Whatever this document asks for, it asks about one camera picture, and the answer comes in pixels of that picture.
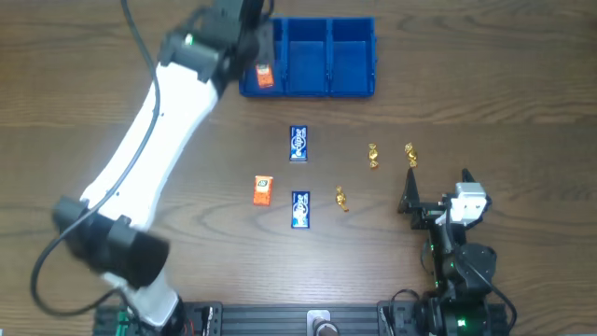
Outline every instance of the blue wrapper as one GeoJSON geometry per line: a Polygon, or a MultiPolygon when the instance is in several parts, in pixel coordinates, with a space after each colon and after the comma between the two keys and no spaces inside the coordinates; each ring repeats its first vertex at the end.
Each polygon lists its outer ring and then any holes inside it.
{"type": "Polygon", "coordinates": [[[309,229],[311,225],[309,191],[292,191],[292,229],[309,229]]]}
{"type": "Polygon", "coordinates": [[[290,126],[290,160],[307,160],[307,126],[290,126]]]}

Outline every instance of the blue tray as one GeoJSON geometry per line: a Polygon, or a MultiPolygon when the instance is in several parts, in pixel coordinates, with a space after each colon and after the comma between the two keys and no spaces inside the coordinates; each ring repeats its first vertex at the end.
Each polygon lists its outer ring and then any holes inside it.
{"type": "Polygon", "coordinates": [[[375,93],[373,18],[272,19],[275,85],[261,89],[255,68],[239,83],[245,97],[369,97],[375,93]]]}

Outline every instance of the white robot part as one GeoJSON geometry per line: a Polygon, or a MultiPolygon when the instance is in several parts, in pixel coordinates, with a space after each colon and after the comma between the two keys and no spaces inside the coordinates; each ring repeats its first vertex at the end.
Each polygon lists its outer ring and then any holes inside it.
{"type": "MultiPolygon", "coordinates": [[[[99,210],[101,215],[114,220],[120,216],[128,217],[131,227],[138,231],[147,231],[151,227],[168,175],[190,136],[218,101],[212,82],[199,81],[196,71],[170,63],[168,66],[158,65],[157,75],[161,91],[160,118],[139,160],[117,193],[99,210]]],[[[105,196],[131,161],[147,132],[154,104],[155,87],[152,85],[118,150],[83,192],[81,200],[89,201],[88,207],[93,207],[105,196]]],[[[121,288],[139,318],[158,329],[168,321],[178,303],[176,291],[168,285],[164,270],[150,286],[138,289],[112,273],[104,273],[102,278],[111,286],[121,288]]]]}
{"type": "MultiPolygon", "coordinates": [[[[453,224],[468,225],[483,215],[487,193],[480,183],[456,183],[456,198],[451,199],[450,220],[453,224]]],[[[446,223],[446,213],[436,219],[436,224],[446,223]]]]}

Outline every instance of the wood grain surface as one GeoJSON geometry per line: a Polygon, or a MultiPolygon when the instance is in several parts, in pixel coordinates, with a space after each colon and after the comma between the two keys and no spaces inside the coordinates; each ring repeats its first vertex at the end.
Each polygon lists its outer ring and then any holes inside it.
{"type": "MultiPolygon", "coordinates": [[[[131,0],[152,52],[199,3],[131,0]]],[[[153,230],[187,301],[376,302],[433,287],[424,232],[396,213],[419,151],[422,197],[467,167],[493,197],[469,241],[498,254],[494,283],[519,310],[517,335],[597,333],[597,2],[279,0],[284,16],[374,16],[369,100],[249,100],[232,86],[162,194],[153,230]],[[310,126],[310,161],[288,163],[288,126],[310,126]],[[368,143],[380,168],[368,169],[368,143]],[[269,208],[255,175],[275,178],[269,208]],[[336,185],[350,213],[335,204],[336,185]],[[312,229],[290,229],[290,191],[312,192],[312,229]]],[[[89,335],[90,315],[56,320],[29,275],[56,236],[49,209],[78,197],[111,158],[150,78],[119,2],[0,0],[0,329],[89,335]]],[[[106,286],[62,246],[42,295],[75,308],[106,286]]]]}

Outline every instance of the gold wrapped candy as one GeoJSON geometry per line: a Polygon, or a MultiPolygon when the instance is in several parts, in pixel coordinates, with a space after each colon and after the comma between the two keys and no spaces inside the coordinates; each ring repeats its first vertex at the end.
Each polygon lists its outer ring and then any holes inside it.
{"type": "Polygon", "coordinates": [[[344,210],[344,212],[348,212],[348,208],[346,207],[346,195],[342,191],[341,186],[336,186],[336,203],[344,210]]]}
{"type": "Polygon", "coordinates": [[[410,167],[416,168],[417,167],[417,151],[414,150],[412,143],[408,143],[404,147],[404,151],[407,153],[407,158],[409,158],[410,167]]]}
{"type": "Polygon", "coordinates": [[[378,156],[377,145],[369,144],[369,160],[370,160],[369,168],[375,169],[380,165],[377,162],[377,156],[378,156]]]}

